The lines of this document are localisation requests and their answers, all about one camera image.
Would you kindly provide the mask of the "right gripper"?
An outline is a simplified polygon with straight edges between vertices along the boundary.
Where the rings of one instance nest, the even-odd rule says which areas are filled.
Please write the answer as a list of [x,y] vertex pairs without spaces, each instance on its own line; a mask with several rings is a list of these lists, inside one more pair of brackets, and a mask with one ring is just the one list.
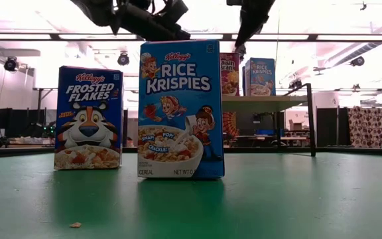
[[226,0],[228,6],[240,6],[241,26],[235,48],[244,45],[253,35],[259,34],[269,19],[269,11],[276,0]]

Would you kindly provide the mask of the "Rice Krispies cereal box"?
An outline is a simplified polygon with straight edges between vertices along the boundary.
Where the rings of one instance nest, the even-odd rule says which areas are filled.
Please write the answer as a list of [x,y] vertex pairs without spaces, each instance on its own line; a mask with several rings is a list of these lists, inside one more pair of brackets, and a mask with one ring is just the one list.
[[245,63],[243,90],[246,96],[275,96],[275,60],[250,58]]
[[223,177],[219,41],[142,44],[138,113],[138,176]]

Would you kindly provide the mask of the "Raisin Bran cereal box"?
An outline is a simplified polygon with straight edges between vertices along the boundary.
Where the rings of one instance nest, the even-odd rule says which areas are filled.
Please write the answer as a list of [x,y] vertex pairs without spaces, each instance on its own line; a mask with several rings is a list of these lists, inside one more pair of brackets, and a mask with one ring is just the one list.
[[237,53],[220,53],[222,94],[239,95],[239,56]]

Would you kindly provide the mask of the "Frosted Flakes cereal box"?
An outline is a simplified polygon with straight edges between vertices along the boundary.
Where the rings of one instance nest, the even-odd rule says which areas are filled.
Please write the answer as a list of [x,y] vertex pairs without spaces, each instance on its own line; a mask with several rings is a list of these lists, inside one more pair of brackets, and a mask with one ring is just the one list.
[[123,73],[61,66],[54,168],[114,169],[121,164]]

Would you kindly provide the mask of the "orange patterned object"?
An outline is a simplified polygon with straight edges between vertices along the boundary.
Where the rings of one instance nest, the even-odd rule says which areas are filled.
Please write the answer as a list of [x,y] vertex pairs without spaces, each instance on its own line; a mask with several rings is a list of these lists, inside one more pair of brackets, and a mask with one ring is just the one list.
[[235,112],[223,113],[223,132],[232,137],[239,135],[239,130],[237,128],[237,114]]

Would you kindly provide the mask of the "small cardboard box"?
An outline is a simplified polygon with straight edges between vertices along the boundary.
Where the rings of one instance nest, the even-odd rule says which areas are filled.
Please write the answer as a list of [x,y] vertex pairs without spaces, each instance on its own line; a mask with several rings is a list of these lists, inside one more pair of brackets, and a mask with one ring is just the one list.
[[291,119],[288,121],[290,125],[290,130],[291,131],[301,131],[304,129],[303,123],[302,122],[293,122]]

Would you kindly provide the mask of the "background work table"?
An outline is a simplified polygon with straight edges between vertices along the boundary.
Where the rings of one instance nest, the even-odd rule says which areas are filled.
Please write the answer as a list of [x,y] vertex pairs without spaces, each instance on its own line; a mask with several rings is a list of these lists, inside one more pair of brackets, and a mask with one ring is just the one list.
[[240,135],[235,138],[234,147],[306,147],[310,143],[307,137],[281,136],[277,139],[274,135]]

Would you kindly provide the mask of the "black partition panel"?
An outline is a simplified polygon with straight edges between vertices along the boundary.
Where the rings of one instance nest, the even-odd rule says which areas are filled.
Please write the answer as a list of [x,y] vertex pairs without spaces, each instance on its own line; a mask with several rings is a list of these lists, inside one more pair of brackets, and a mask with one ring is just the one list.
[[316,109],[316,142],[318,147],[350,145],[347,108]]

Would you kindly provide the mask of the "brown spotted fabric divider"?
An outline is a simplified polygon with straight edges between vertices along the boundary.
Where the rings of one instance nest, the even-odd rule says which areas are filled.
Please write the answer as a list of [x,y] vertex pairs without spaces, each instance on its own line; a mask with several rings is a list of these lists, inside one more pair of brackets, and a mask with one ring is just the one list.
[[382,149],[382,108],[348,108],[348,123],[351,146]]

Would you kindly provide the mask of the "green felt table mat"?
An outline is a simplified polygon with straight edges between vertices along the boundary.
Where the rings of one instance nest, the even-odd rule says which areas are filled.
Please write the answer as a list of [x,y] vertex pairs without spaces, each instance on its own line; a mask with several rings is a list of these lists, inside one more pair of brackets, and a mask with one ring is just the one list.
[[[0,158],[0,239],[382,239],[382,157],[228,154],[215,181]],[[70,228],[79,222],[80,228]]]

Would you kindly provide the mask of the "black aluminium table frame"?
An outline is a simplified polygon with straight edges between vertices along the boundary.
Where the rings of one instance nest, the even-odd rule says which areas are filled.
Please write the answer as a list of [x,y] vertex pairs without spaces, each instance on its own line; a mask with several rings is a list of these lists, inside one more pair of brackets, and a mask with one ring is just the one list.
[[[356,147],[316,147],[315,153],[349,153],[363,155],[380,155],[382,149],[376,148],[356,148]],[[0,157],[13,157],[21,155],[38,155],[45,153],[54,153],[53,148],[49,147],[18,147],[18,148],[0,148]],[[225,148],[224,153],[312,153],[309,147],[236,147]]]

